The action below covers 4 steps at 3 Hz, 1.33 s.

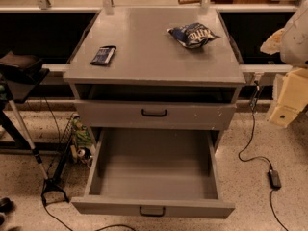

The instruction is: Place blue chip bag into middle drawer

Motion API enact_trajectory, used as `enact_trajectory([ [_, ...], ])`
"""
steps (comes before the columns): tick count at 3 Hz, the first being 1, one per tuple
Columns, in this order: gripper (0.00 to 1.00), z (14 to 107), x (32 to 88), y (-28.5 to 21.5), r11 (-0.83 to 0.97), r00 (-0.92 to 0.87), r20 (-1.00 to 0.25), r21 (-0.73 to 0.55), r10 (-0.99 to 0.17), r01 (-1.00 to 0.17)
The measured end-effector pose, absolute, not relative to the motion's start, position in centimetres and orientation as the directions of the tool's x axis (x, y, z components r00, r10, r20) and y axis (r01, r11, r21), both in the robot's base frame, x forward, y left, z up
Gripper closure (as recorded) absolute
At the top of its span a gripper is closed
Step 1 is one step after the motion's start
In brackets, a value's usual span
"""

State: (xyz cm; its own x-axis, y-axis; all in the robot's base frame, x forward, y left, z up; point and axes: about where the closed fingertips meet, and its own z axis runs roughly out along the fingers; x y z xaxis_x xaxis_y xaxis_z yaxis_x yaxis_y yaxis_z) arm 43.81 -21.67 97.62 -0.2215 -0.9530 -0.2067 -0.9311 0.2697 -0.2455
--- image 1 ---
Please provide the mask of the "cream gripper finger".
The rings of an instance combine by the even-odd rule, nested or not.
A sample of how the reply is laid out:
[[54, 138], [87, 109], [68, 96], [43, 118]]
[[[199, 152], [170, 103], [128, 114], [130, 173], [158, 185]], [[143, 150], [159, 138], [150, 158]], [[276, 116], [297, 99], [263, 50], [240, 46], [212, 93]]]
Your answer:
[[298, 111], [285, 106], [276, 106], [269, 116], [269, 122], [286, 128], [298, 116]]
[[268, 39], [261, 45], [260, 51], [265, 54], [273, 55], [280, 51], [281, 39], [284, 29], [281, 28], [274, 32]]

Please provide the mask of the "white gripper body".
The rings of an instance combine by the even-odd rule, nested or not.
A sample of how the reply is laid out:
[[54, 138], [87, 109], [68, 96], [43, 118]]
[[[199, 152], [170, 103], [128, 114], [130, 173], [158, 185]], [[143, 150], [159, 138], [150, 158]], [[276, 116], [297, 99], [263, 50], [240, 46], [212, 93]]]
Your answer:
[[301, 112], [308, 104], [308, 70], [296, 68], [288, 72], [282, 81], [276, 106]]

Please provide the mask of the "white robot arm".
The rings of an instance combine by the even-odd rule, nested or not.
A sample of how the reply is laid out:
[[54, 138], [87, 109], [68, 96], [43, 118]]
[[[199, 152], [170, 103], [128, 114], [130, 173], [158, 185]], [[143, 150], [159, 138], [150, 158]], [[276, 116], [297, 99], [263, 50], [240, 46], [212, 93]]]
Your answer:
[[273, 33], [260, 47], [266, 54], [279, 53], [293, 69], [282, 78], [282, 87], [269, 116], [269, 122], [287, 127], [308, 105], [308, 1], [286, 25]]

